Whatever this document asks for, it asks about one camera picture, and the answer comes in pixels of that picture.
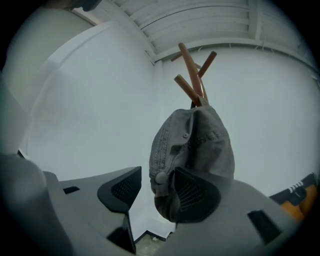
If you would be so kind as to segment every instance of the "coat rack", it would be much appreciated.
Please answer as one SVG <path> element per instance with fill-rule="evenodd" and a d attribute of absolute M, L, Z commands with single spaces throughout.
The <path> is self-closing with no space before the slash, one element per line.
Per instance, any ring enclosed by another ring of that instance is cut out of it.
<path fill-rule="evenodd" d="M 210 67 L 211 63 L 214 61 L 215 57 L 217 56 L 217 53 L 215 51 L 212 51 L 209 57 L 205 60 L 204 64 L 200 66 L 198 64 L 195 64 L 190 53 L 188 52 L 188 49 L 182 42 L 179 43 L 178 46 L 181 53 L 175 56 L 174 58 L 172 58 L 171 61 L 173 62 L 177 58 L 181 56 L 183 57 L 193 88 L 188 84 L 188 82 L 180 74 L 178 74 L 174 78 L 174 81 L 182 88 L 182 90 L 192 100 L 191 108 L 200 107 L 201 103 L 199 100 L 199 96 L 204 98 L 207 102 L 209 102 L 204 84 L 202 82 L 202 77 Z"/>

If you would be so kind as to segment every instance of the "ceiling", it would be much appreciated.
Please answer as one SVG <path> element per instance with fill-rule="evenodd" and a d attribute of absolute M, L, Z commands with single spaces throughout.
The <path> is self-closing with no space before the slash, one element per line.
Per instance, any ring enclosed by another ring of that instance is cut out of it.
<path fill-rule="evenodd" d="M 89 12 L 73 12 L 100 24 L 116 20 L 152 62 L 188 49 L 216 44 L 269 48 L 315 67 L 294 24 L 267 0 L 102 0 Z"/>

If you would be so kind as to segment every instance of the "gray cap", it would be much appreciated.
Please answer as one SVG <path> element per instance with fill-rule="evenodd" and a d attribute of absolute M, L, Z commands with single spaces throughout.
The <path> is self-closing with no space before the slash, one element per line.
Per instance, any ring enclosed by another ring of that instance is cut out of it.
<path fill-rule="evenodd" d="M 174 111 L 156 134 L 149 159 L 149 177 L 158 212 L 174 222 L 180 202 L 174 188 L 175 167 L 233 179 L 235 159 L 229 134 L 217 112 L 201 105 Z"/>

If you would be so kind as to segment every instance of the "floor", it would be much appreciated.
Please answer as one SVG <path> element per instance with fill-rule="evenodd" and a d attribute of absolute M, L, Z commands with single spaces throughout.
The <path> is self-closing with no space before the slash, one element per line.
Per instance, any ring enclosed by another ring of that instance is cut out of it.
<path fill-rule="evenodd" d="M 135 244 L 137 256 L 152 256 L 165 244 L 164 241 L 146 234 L 139 242 Z"/>

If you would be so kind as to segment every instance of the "mesh vent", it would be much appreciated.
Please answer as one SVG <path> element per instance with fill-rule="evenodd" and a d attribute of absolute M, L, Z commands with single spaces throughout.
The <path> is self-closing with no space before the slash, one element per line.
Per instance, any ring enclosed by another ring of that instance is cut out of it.
<path fill-rule="evenodd" d="M 141 188 L 141 172 L 136 171 L 126 179 L 115 184 L 111 188 L 111 193 L 116 198 L 126 203 L 130 208 L 134 203 L 137 197 L 137 194 L 140 191 L 140 188 Z"/>
<path fill-rule="evenodd" d="M 204 199 L 204 190 L 191 179 L 185 177 L 183 184 L 177 189 L 180 199 L 180 210 L 183 212 Z"/>

